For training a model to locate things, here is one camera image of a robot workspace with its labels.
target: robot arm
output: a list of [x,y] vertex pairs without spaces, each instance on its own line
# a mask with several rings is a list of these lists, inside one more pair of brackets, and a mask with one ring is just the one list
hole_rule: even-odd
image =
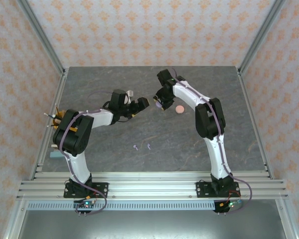
[[[83,188],[76,180],[92,187],[92,176],[87,168],[84,150],[86,149],[93,128],[112,125],[119,121],[120,117],[128,119],[133,118],[137,113],[149,106],[146,98],[138,98],[136,101],[131,101],[129,92],[123,90],[114,90],[111,100],[106,102],[102,109],[97,111],[82,114],[70,126],[70,130],[65,136],[63,142],[63,152],[69,156],[67,163],[72,169],[69,182],[66,184],[64,195],[70,195],[72,198],[82,198],[90,195],[90,191]],[[69,127],[72,119],[79,112],[67,110],[58,112],[53,120],[56,132],[53,135],[53,143],[60,148],[61,140],[66,129]]]
[[[185,101],[197,114],[196,114],[196,128],[200,128],[201,125],[201,115],[202,111],[206,111],[206,106],[203,106],[206,104],[206,101],[215,101],[219,102],[217,99],[210,99],[207,96],[202,95],[199,92],[194,92],[190,91],[188,88],[191,87],[187,81],[182,81],[181,83],[176,83],[173,86],[173,94],[176,97],[179,97],[183,101]],[[224,169],[222,159],[221,159],[221,154],[220,154],[220,148],[219,144],[217,141],[217,136],[214,136],[212,139],[211,137],[206,137],[205,135],[202,136],[204,138],[204,141],[207,145],[209,157],[210,157],[210,162],[211,162],[211,174],[216,178],[225,178],[228,176],[228,173]],[[227,167],[228,172],[230,172],[230,169],[227,164],[227,159],[226,159],[226,154],[225,154],[225,149],[224,149],[224,134],[222,133],[221,136],[219,137],[219,141],[221,143],[222,147],[222,152],[223,152],[223,157],[225,161],[225,166]]]
[[[206,142],[211,161],[212,182],[204,184],[204,194],[208,197],[211,195],[216,197],[225,195],[226,197],[230,190],[237,191],[238,184],[228,175],[231,171],[227,164],[224,149],[224,127],[226,126],[226,122],[220,101],[217,98],[210,99],[197,92],[181,76],[176,76],[176,80],[167,69],[159,72],[157,78],[162,88],[158,90],[154,96],[154,100],[159,102],[163,110],[168,109],[173,104],[173,98],[179,97],[195,111],[196,130]],[[215,119],[212,115],[209,115],[211,109],[208,103],[212,106],[218,119],[221,130],[219,137]]]

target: black wire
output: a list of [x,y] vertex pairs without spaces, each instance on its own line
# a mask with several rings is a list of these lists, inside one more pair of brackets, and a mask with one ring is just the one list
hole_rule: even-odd
[[105,108],[105,106],[109,103],[110,101],[106,101],[105,104],[102,106],[102,108]]
[[[128,119],[127,121],[129,121],[130,119]],[[121,122],[121,123],[125,123],[125,122],[127,122],[127,121],[120,121],[120,120],[118,120],[118,122]]]

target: aluminum frame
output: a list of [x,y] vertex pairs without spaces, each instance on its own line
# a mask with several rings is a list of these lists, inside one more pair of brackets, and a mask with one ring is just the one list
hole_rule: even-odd
[[283,7],[286,0],[276,0],[270,9],[264,23],[260,27],[253,43],[251,44],[250,48],[248,49],[248,52],[246,56],[244,57],[244,60],[241,63],[241,66],[239,67],[239,74],[243,75],[243,73],[247,70],[251,60],[254,58],[257,50],[259,49],[261,43],[266,37],[267,32],[273,25],[276,17],[280,13],[281,8]]
[[[253,189],[253,199],[287,199],[284,180],[271,180],[267,171],[233,172],[247,181]],[[66,200],[63,198],[67,172],[37,172],[34,180],[22,181],[17,200]],[[210,181],[209,172],[105,172],[92,173],[94,182],[110,183],[108,200],[220,200],[227,198],[198,198],[195,183]],[[240,183],[242,199],[250,191]]]
[[3,236],[4,239],[19,238],[27,207],[28,200],[15,202],[10,220]]
[[51,61],[53,62],[53,65],[55,66],[55,68],[57,69],[57,71],[60,74],[63,74],[64,67],[62,66],[62,63],[59,60],[59,57],[55,53],[53,46],[51,45],[48,37],[46,36],[45,32],[43,31],[43,28],[42,28],[41,24],[39,23],[38,19],[36,18],[29,2],[27,0],[16,0],[16,1],[18,2],[20,8],[23,10],[25,16],[28,18],[34,32],[38,36],[44,49],[46,50]]
[[[67,73],[68,73],[68,69],[60,76],[59,84],[58,84],[57,90],[55,92],[53,102],[50,106],[50,110],[48,112],[50,115],[53,115],[55,113],[55,104],[58,105],[60,103],[62,92],[63,92],[65,81],[66,81],[66,77],[67,77]],[[51,118],[47,118],[45,125],[50,125],[50,124],[52,124],[52,120],[51,120]],[[41,141],[40,149],[37,152],[36,161],[35,161],[34,165],[32,166],[29,180],[33,180],[34,174],[37,170],[37,167],[39,165],[41,167],[43,166],[45,154],[48,149],[48,143],[51,138],[51,135],[52,135],[52,127],[44,127],[44,135],[43,135],[43,138]]]
[[254,113],[253,113],[253,110],[252,110],[252,107],[251,107],[251,104],[250,104],[250,101],[249,101],[249,97],[248,97],[248,94],[247,94],[247,90],[246,90],[246,87],[245,87],[243,76],[239,73],[238,69],[237,69],[237,75],[238,75],[238,79],[239,79],[241,88],[243,90],[243,94],[244,94],[245,101],[246,101],[246,104],[247,104],[247,109],[249,111],[249,116],[250,116],[251,122],[252,122],[253,127],[254,127],[254,131],[255,131],[256,139],[257,139],[258,146],[259,146],[259,149],[260,149],[261,157],[263,159],[266,170],[268,170],[270,178],[273,179],[274,178],[274,176],[273,176],[273,171],[274,170],[271,166],[270,161],[268,160],[267,152],[265,151],[265,147],[263,145],[263,139],[262,139],[262,136],[259,133],[259,130],[258,130],[258,127],[257,127],[257,121],[256,121],[256,118],[254,116]]

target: metal bracket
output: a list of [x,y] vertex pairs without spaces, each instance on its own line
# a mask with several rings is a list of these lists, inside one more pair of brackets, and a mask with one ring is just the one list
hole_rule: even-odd
[[[95,183],[94,182],[94,183],[92,183],[92,188],[102,192],[104,194],[104,196],[107,198],[108,190],[109,190],[109,183]],[[86,195],[85,193],[73,191],[73,187],[70,182],[65,184],[65,189],[64,189],[64,194],[63,194],[64,198],[85,198],[87,196],[88,195]],[[98,193],[95,193],[95,196],[102,197]]]
[[217,197],[233,197],[235,198],[237,195],[231,196],[230,191],[239,192],[240,190],[239,185],[237,182],[234,182],[229,187],[227,187],[225,190],[221,191],[220,194],[216,194],[214,188],[212,187],[212,182],[204,182],[200,181],[196,183],[196,194],[198,198],[217,198]]

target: patterned wallpaper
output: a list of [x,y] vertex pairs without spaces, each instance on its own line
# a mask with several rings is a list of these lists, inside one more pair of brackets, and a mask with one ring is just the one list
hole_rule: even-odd
[[274,174],[287,179],[299,223],[299,0],[286,1],[244,82]]
[[29,0],[64,67],[239,66],[274,0]]
[[16,0],[0,0],[0,239],[59,80]]

